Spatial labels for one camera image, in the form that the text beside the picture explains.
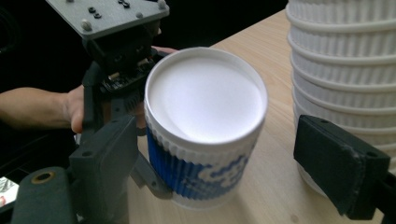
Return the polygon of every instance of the cup rim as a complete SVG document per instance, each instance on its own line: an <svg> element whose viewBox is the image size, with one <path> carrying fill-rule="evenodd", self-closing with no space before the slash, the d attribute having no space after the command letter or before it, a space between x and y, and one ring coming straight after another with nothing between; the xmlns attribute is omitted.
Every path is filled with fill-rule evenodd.
<svg viewBox="0 0 396 224"><path fill-rule="evenodd" d="M378 65L378 64L390 64L396 63L396 55L387 55L381 57L336 57L326 54L318 54L312 51L306 50L298 46L292 39L291 35L288 34L288 42L292 49L313 61L323 62L323 63L336 63L344 65Z"/></svg>
<svg viewBox="0 0 396 224"><path fill-rule="evenodd" d="M158 118L156 118L155 113L152 113L151 104L150 104L148 98L150 96L149 85L152 82L151 80L154 78L153 74L155 74L157 70L161 69L164 65L166 65L169 59L174 58L176 60L177 58L180 59L180 58L183 58L184 56L190 55L193 52L197 53L197 52L203 52L203 51L205 51L206 53L208 53L209 51L211 51L210 53L217 53L217 54L221 53L223 55L226 55L227 57L233 58L234 59L233 63L235 63L235 61L238 61L239 63L243 64L246 68L248 68L250 73L254 73L253 74L254 78L259 78L260 81L262 82L262 84L259 83L260 87L258 86L258 88L262 88L262 98L264 100L263 113L261 114L259 121L257 123L255 123L254 126L252 126L246 132L241 133L240 135L238 135L235 138L226 139L226 140L222 140L222 141L216 141L216 142L206 142L206 141L191 140L184 136L177 136L175 133L170 132L169 130L166 130L163 127L163 125L158 121ZM164 137L166 137L168 139L178 139L178 141L177 141L178 143L180 143L180 141L182 141L183 144L186 144L186 146L188 146L188 147L197 147L197 146L224 147L225 145L233 144L235 141L249 139L250 138L249 136L252 133L257 132L258 129L262 126L265 116L266 116L266 113L268 111L268 106L269 106L268 105L268 92L267 92L264 80L262 79L260 74L256 71L256 69L254 69L249 63L247 63L242 58L240 58L234 54L231 54L228 51L225 51L222 49L206 48L206 47L194 47L194 48L182 49L175 53L167 55L164 59L162 59L157 64L155 64L155 66L151 69L151 72L148 76L148 80L146 82L145 104L146 104L147 110L148 110L147 116L151 117L150 119L151 119L151 122L153 123L153 126L155 127L154 129L160 129L161 135L163 135Z"/></svg>
<svg viewBox="0 0 396 224"><path fill-rule="evenodd" d="M355 22L348 24L314 23L312 21L303 21L295 18L290 12L289 4L286 5L285 11L287 18L292 25L309 31L350 34L392 30L396 27L396 20Z"/></svg>
<svg viewBox="0 0 396 224"><path fill-rule="evenodd" d="M309 100L312 104L320 105L327 109L341 112L341 113L348 113L348 114L356 114L356 115L368 115L368 116L376 116L376 115L395 115L396 116L396 107L385 107L385 108L357 108L345 105L335 105L332 103L328 103L322 101L318 98L315 98L308 94L306 91L303 90L301 86L299 86L294 78L292 78L292 83L295 89L304 96L307 100Z"/></svg>
<svg viewBox="0 0 396 224"><path fill-rule="evenodd" d="M294 61L293 55L290 55L290 63L293 69L295 69L301 77L306 80L315 83L321 87L329 88L332 90L338 91L352 91L352 92L387 92L387 91L396 91L396 83L389 85L348 85L341 84L337 82L331 82L329 80L325 80L322 78L317 78L314 76L308 75L308 73L300 68Z"/></svg>
<svg viewBox="0 0 396 224"><path fill-rule="evenodd" d="M301 106L301 104L298 101L296 101L294 96L293 96L293 103L294 103L294 107L298 106L301 110L303 110L304 114L309 115L309 113ZM337 126L339 126L342 129L345 129L346 131L348 131L350 133L361 133L361 134L372 134L372 135L396 133L396 127L360 128L360 127L346 126L346 125L338 124L338 123L334 123L334 124L336 124Z"/></svg>

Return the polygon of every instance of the white paper cup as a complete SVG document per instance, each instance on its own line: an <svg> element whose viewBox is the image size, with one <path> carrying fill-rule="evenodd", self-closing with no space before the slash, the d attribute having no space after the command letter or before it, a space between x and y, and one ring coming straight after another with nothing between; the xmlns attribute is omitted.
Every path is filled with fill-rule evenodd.
<svg viewBox="0 0 396 224"><path fill-rule="evenodd" d="M290 39L308 51L336 57L382 57L396 54L396 29L331 33L290 27Z"/></svg>
<svg viewBox="0 0 396 224"><path fill-rule="evenodd" d="M343 65L317 62L292 51L290 63L305 79L320 86L351 91L396 91L396 63Z"/></svg>
<svg viewBox="0 0 396 224"><path fill-rule="evenodd" d="M233 197L267 105L260 75L226 51L184 49L154 66L145 95L148 154L174 202L208 209Z"/></svg>
<svg viewBox="0 0 396 224"><path fill-rule="evenodd" d="M292 82L311 97L334 107L350 108L351 111L364 109L374 113L396 114L396 91L356 91L342 86L333 89L320 85L320 82L313 83L305 79L304 73L298 68L293 68Z"/></svg>
<svg viewBox="0 0 396 224"><path fill-rule="evenodd" d="M362 24L396 20L396 2L388 0L290 0L290 15L325 24Z"/></svg>

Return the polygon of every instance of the person's arm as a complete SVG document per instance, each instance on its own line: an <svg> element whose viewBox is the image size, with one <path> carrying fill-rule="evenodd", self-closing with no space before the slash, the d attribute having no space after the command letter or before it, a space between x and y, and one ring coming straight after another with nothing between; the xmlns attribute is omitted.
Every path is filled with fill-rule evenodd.
<svg viewBox="0 0 396 224"><path fill-rule="evenodd" d="M69 93L18 88L0 93L0 120L16 130L71 128L82 132L83 87Z"/></svg>

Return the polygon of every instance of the wooden table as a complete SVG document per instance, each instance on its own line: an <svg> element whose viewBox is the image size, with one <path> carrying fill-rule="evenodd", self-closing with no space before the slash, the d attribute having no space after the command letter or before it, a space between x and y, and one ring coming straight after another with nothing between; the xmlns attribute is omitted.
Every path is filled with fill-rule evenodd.
<svg viewBox="0 0 396 224"><path fill-rule="evenodd" d="M269 110L262 133L245 170L236 196L220 208L191 211L155 198L144 187L129 182L130 222L134 224L263 224L263 223L380 223L340 217L329 201L302 180L293 159L290 23L285 11L233 35L213 48L229 51L250 63L269 93ZM147 153L146 138L139 147Z"/></svg>

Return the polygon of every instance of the gray plastic part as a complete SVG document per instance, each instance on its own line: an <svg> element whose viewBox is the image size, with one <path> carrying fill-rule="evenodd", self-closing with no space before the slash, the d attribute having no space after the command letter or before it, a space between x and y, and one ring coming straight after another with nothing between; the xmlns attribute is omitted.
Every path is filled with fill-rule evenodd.
<svg viewBox="0 0 396 224"><path fill-rule="evenodd" d="M84 39L111 35L169 15L169 6L164 1L47 0L47 2ZM124 7L123 3L129 4L129 7Z"/></svg>

